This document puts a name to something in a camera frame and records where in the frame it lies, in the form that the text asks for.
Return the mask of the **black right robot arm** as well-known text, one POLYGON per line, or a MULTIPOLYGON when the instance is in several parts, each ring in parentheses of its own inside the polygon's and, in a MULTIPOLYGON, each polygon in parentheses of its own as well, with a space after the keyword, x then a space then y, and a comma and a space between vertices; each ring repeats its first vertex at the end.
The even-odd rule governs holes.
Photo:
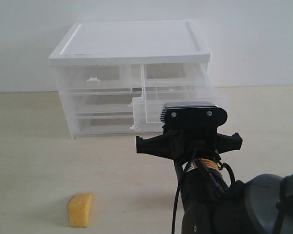
POLYGON ((241 147, 238 134, 226 136, 215 125, 164 127, 160 136, 136 137, 136 151, 171 159, 178 186, 175 201, 184 209, 184 234, 293 234, 293 174, 261 174, 237 180, 224 151, 241 147))

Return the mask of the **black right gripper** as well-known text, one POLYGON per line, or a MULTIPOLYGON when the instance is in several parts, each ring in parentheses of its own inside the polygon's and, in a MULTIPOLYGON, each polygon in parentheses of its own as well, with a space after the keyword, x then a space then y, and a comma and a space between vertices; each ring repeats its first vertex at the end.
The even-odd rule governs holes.
POLYGON ((214 160, 216 150, 219 154, 240 150, 241 136, 217 134, 218 127, 215 123, 165 123, 160 136, 136 136, 136 153, 186 161, 193 152, 195 158, 214 160))

